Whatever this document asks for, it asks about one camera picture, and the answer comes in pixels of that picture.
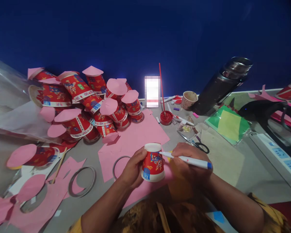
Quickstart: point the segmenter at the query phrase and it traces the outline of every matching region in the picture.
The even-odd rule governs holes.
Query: blue paper
[[[213,218],[220,223],[224,223],[224,216],[221,211],[213,212]]]

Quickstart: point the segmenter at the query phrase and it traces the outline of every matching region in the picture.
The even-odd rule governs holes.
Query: person's left hand
[[[137,150],[134,155],[129,159],[124,168],[124,171],[117,180],[124,182],[132,189],[137,188],[143,181],[140,174],[140,167],[145,157],[146,150],[144,149],[144,147]]]

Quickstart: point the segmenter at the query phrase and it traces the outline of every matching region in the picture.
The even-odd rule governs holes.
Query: marker
[[[185,120],[185,119],[183,119],[183,118],[181,118],[181,117],[179,117],[179,116],[177,116],[177,115],[174,115],[174,117],[177,118],[177,119],[179,119],[179,120],[182,120],[182,121]],[[193,123],[191,123],[191,122],[189,122],[189,121],[187,121],[187,120],[185,120],[185,121],[187,122],[188,125],[194,126]]]
[[[168,157],[168,158],[171,158],[171,159],[174,158],[170,152],[161,152],[160,151],[159,153]],[[209,169],[209,170],[212,169],[212,164],[207,162],[207,161],[204,161],[204,160],[194,159],[194,158],[186,157],[186,156],[179,156],[178,158],[181,159],[182,161],[187,162],[188,164],[194,165],[196,167]]]

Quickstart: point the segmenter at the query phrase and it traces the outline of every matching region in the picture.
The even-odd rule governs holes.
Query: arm
[[[110,189],[82,216],[83,233],[107,232],[131,192],[143,181],[140,175],[140,162],[145,158],[142,147],[130,158],[121,176]]]
[[[188,156],[210,162],[207,154],[186,143],[178,143],[172,155]],[[206,197],[218,210],[222,211],[238,232],[262,232],[264,213],[256,202],[210,170],[188,165],[179,158],[174,158],[174,162],[185,177],[192,183],[200,185]]]

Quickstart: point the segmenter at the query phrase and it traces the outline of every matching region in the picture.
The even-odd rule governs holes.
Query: white marker
[[[159,152],[159,153],[168,158],[171,158],[171,159],[174,158],[170,152]],[[194,158],[186,157],[186,156],[179,156],[178,158],[184,162],[187,162],[188,164],[192,164],[200,168],[209,169],[209,170],[212,169],[212,164],[204,160],[194,159]]]
[[[164,102],[167,102],[167,101],[169,101],[169,100],[171,100],[171,99],[173,99],[173,98],[175,98],[176,96],[174,95],[174,96],[172,96],[172,97],[169,97],[169,98],[167,98],[167,99],[165,99],[164,100]]]

